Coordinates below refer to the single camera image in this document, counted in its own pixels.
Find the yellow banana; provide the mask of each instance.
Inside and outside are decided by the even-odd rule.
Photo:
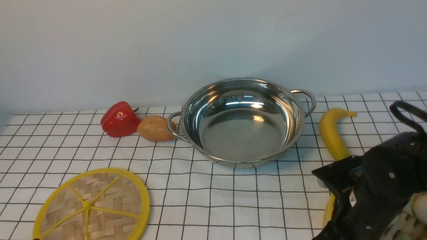
[[[320,134],[328,152],[335,161],[350,156],[350,152],[339,135],[336,124],[344,117],[355,117],[356,115],[357,113],[353,111],[347,111],[341,108],[333,108],[323,114],[322,118],[320,119]],[[325,227],[332,218],[334,202],[335,196],[331,194],[323,214],[323,227]]]

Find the yellow spoke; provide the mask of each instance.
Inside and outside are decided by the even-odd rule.
[[[89,240],[89,210],[86,210],[85,222],[85,239]]]
[[[116,210],[107,209],[107,208],[99,208],[99,207],[94,207],[94,206],[92,206],[91,208],[94,210],[106,211],[106,212],[110,212],[110,213],[114,213],[114,214],[120,214],[120,215],[129,216],[129,217],[139,218],[139,216],[136,214],[126,213],[126,212],[122,212],[122,211],[116,211]]]
[[[65,222],[65,221],[67,221],[68,219],[72,218],[73,216],[75,216],[75,215],[77,215],[77,214],[79,214],[79,213],[81,213],[81,212],[83,212],[83,211],[84,211],[84,209],[82,208],[82,209],[78,210],[77,212],[75,212],[75,213],[73,213],[73,214],[71,214],[71,215],[69,215],[69,216],[65,217],[65,218],[64,218],[64,219],[62,219],[61,221],[57,222],[55,225],[53,225],[53,227],[49,228],[45,233],[43,233],[43,234],[41,235],[41,237],[40,237],[40,238],[43,238],[43,237],[44,237],[46,234],[48,234],[50,231],[52,231],[53,229],[57,228],[59,225],[61,225],[62,223],[64,223],[64,222]]]
[[[104,188],[102,191],[100,191],[98,193],[98,195],[91,201],[91,204],[93,204],[94,202],[96,202],[98,200],[98,198],[107,190],[109,189],[111,186],[113,186],[113,184],[115,184],[120,178],[122,178],[123,176],[120,175],[120,177],[118,177],[116,180],[114,180],[112,183],[110,183],[106,188]]]
[[[71,190],[71,192],[74,193],[74,195],[83,203],[84,200],[83,198],[76,192],[76,190],[74,190],[74,188],[72,188],[71,186],[68,186],[68,188]]]

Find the pot rim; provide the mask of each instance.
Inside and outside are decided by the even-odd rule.
[[[217,155],[215,155],[215,154],[213,154],[211,152],[207,152],[206,150],[204,150],[203,148],[201,148],[199,145],[197,145],[191,139],[190,135],[188,134],[188,131],[185,128],[184,119],[185,119],[185,116],[187,115],[187,112],[188,112],[188,106],[191,104],[192,100],[199,93],[201,93],[205,89],[209,88],[210,86],[216,85],[216,84],[221,83],[221,82],[229,82],[229,81],[236,81],[236,80],[250,80],[250,81],[257,81],[257,82],[262,82],[262,83],[266,83],[266,84],[272,85],[274,87],[277,87],[277,88],[281,89],[283,92],[287,93],[287,95],[295,101],[295,103],[298,106],[298,109],[300,110],[299,112],[300,112],[300,116],[301,116],[301,123],[300,123],[299,130],[295,133],[295,135],[293,136],[293,139],[288,144],[284,145],[282,148],[280,148],[279,150],[277,150],[277,151],[275,151],[275,152],[273,152],[273,153],[271,153],[269,155],[264,155],[264,156],[261,156],[261,157],[257,157],[254,160],[250,160],[250,161],[232,161],[232,160],[228,160],[226,158],[217,156]],[[201,152],[202,154],[205,154],[205,155],[209,156],[210,158],[213,158],[213,159],[215,159],[217,161],[226,161],[226,162],[230,162],[230,163],[234,163],[234,164],[239,164],[239,163],[240,164],[241,163],[245,163],[245,164],[248,163],[249,164],[249,163],[254,163],[254,162],[258,162],[258,161],[262,161],[262,160],[267,160],[269,158],[273,158],[273,157],[275,157],[277,155],[280,155],[281,153],[283,153],[288,148],[290,148],[299,139],[299,137],[301,136],[302,131],[304,130],[304,126],[305,126],[305,118],[306,117],[304,115],[304,111],[303,111],[303,108],[301,106],[300,101],[289,90],[287,90],[286,88],[284,88],[284,87],[282,87],[282,86],[280,86],[278,84],[275,84],[273,82],[269,82],[269,81],[266,81],[266,80],[263,80],[263,79],[258,79],[258,78],[249,78],[249,77],[247,77],[247,78],[228,78],[228,79],[224,79],[224,80],[213,82],[213,83],[208,84],[208,85],[202,87],[201,89],[199,89],[197,92],[195,92],[193,95],[191,95],[191,97],[187,100],[187,102],[182,107],[182,111],[181,111],[181,114],[180,114],[179,123],[180,123],[180,125],[182,127],[182,133],[184,134],[184,136],[187,139],[187,141],[195,149],[197,149],[199,152]]]

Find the stainless steel pot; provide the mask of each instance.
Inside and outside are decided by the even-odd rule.
[[[295,93],[311,99],[307,113]],[[260,79],[225,79],[197,91],[181,112],[168,117],[167,127],[215,163],[258,167],[295,143],[315,106],[314,96],[306,90],[288,91]],[[183,136],[170,125],[178,115]]]

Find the red bell pepper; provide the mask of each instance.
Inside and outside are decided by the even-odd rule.
[[[141,119],[127,102],[118,102],[110,107],[101,119],[104,132],[113,138],[124,137],[136,131]]]

